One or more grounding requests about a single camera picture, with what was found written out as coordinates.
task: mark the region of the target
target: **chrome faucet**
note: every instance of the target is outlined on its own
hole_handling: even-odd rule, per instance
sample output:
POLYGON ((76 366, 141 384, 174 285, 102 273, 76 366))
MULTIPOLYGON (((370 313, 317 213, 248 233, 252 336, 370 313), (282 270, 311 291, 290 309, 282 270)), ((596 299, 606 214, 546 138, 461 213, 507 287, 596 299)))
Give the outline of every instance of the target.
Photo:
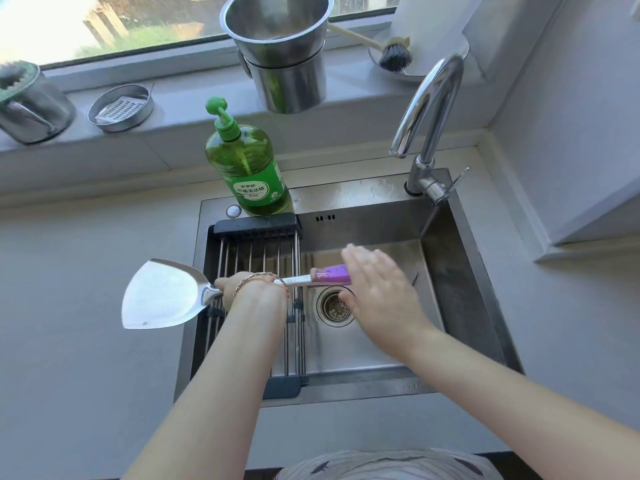
POLYGON ((439 182, 432 173, 435 165, 433 156, 458 95, 463 73, 464 61, 459 55, 452 55, 436 64, 415 92, 389 149, 391 156, 405 158, 421 122, 427 118, 427 137, 422 151, 413 161, 404 190, 413 196, 426 195, 434 205, 446 202, 469 170, 464 170, 449 186, 439 182))

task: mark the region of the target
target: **gold bracelet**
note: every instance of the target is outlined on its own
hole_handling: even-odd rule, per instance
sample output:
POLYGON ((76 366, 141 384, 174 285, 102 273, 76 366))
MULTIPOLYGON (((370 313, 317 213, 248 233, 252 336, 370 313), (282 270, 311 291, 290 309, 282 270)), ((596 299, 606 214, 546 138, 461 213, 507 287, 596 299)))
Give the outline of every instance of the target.
POLYGON ((287 300, 289 300, 289 289, 284 284, 284 281, 282 281, 282 278, 279 277, 277 274, 271 273, 270 271, 261 271, 260 273, 253 273, 253 274, 250 274, 249 276, 247 276, 246 278, 243 278, 242 281, 240 281, 240 284, 238 284, 238 286, 236 287, 236 290, 234 291, 234 299, 236 299, 236 295, 238 294, 238 290, 240 290, 240 288, 242 288, 242 286, 247 281, 252 280, 253 278, 256 278, 258 276, 273 276, 277 281, 282 282, 282 284, 284 286, 284 289, 287 292, 287 300))

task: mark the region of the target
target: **sink drain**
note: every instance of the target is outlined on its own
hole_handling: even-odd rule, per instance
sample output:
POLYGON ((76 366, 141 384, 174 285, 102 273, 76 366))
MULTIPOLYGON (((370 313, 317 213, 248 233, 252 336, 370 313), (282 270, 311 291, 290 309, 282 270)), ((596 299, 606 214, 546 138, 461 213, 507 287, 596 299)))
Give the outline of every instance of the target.
POLYGON ((348 288, 334 286, 322 291, 316 300, 318 317, 329 326, 343 327, 353 321, 354 316, 347 308, 347 305, 338 298, 340 291, 343 290, 351 293, 348 288))

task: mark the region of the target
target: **hand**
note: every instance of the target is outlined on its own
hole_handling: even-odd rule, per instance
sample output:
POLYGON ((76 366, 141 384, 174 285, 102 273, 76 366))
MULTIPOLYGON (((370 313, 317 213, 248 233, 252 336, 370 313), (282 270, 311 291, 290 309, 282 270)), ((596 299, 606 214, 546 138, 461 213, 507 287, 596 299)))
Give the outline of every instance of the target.
MULTIPOLYGON (((247 271, 240 271, 240 273, 236 273, 230 278, 218 278, 213 283, 213 286, 223 291, 222 304, 227 311, 231 310, 231 305, 234 303, 236 288, 242 280, 251 275, 252 273, 247 271)), ((277 301, 283 300, 286 307, 287 292, 284 286, 278 285, 273 281, 273 276, 256 276, 252 278, 238 290, 236 301, 251 301, 252 297, 255 299, 256 294, 260 294, 273 297, 277 301)))
POLYGON ((422 311, 418 293, 393 259, 380 250, 349 244, 342 250, 342 259, 355 296, 342 291, 340 299, 375 345, 406 363, 412 350, 424 343, 425 334, 438 330, 422 311))

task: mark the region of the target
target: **metal spatula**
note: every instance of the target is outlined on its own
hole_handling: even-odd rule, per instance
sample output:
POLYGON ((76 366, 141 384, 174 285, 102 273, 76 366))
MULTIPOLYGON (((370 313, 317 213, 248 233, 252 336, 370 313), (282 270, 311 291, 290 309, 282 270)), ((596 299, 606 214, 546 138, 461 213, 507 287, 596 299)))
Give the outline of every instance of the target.
MULTIPOLYGON (((344 265, 314 268, 311 274, 283 281, 288 287, 351 283, 344 265)), ((122 325, 133 329, 181 325, 221 295, 196 268, 154 258, 144 263, 124 291, 122 325)))

